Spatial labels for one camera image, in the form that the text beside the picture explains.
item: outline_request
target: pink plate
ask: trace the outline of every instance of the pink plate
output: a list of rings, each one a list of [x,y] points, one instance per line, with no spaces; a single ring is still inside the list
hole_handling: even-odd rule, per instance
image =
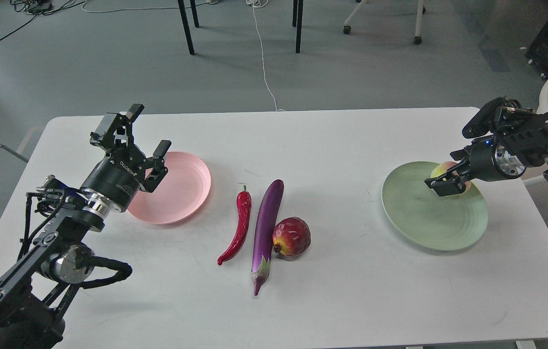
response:
[[[190,153],[168,152],[166,177],[154,192],[139,191],[128,207],[132,216],[154,224],[175,223],[203,205],[210,192],[207,165]]]

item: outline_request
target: chair leg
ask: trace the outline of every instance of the chair leg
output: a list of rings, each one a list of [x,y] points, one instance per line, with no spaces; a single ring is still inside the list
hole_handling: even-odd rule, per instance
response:
[[[345,34],[349,34],[352,27],[350,26],[351,22],[352,22],[352,19],[354,19],[354,17],[356,17],[356,14],[358,12],[360,12],[360,9],[362,9],[363,7],[365,7],[365,5],[367,4],[367,2],[369,2],[369,0],[362,0],[358,5],[356,5],[356,8],[352,11],[352,13],[350,14],[349,17],[347,17],[347,19],[345,20],[345,22],[343,22],[343,33]]]
[[[298,0],[298,23],[296,27],[296,53],[300,53],[300,39],[302,38],[302,9],[305,0]]]
[[[183,0],[177,0],[177,4],[179,5],[181,22],[183,23],[183,32],[186,34],[188,51],[190,52],[190,55],[194,55],[194,46],[192,45],[192,35],[190,35],[190,26],[188,26],[188,15],[186,14],[186,4],[183,2]]]
[[[419,0],[419,6],[416,10],[416,30],[414,31],[414,44],[416,45],[422,42],[422,38],[420,37],[420,25],[423,20],[424,2],[424,0]]]
[[[196,15],[196,4],[194,0],[190,0],[190,8],[192,8],[192,19],[194,20],[194,26],[198,28],[198,16]]]
[[[28,159],[23,157],[22,155],[20,155],[18,152],[16,152],[15,150],[9,148],[8,146],[6,145],[3,145],[3,144],[0,144],[0,149],[4,149],[6,150],[7,152],[9,152],[11,155],[13,155],[14,157],[17,157],[18,159],[20,159],[21,161],[25,162],[25,163],[28,163]]]
[[[296,27],[298,22],[298,0],[293,0],[293,17],[291,19],[291,26]]]

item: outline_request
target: red fruit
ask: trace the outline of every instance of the red fruit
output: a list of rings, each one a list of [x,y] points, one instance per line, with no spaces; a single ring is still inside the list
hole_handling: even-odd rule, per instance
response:
[[[311,245],[311,230],[298,217],[285,218],[276,224],[272,234],[274,252],[283,256],[297,256]]]

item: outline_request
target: green plate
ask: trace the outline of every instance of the green plate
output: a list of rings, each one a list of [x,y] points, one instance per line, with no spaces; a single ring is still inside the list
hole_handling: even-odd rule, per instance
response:
[[[437,163],[418,161],[393,170],[382,187],[382,204],[392,224],[410,240],[439,251],[477,242],[487,227],[487,204],[473,184],[459,195],[438,196],[424,180]]]

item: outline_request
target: plate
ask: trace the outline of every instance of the plate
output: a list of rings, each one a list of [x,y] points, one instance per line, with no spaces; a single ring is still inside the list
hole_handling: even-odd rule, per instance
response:
[[[154,192],[139,191],[128,212],[148,223],[176,223],[198,210],[211,187],[210,170],[196,155],[168,152],[168,173]]]
[[[469,247],[487,228],[485,199],[474,184],[463,194],[438,196],[424,182],[436,166],[418,161],[393,170],[382,187],[384,210],[403,236],[421,246],[438,251]]]

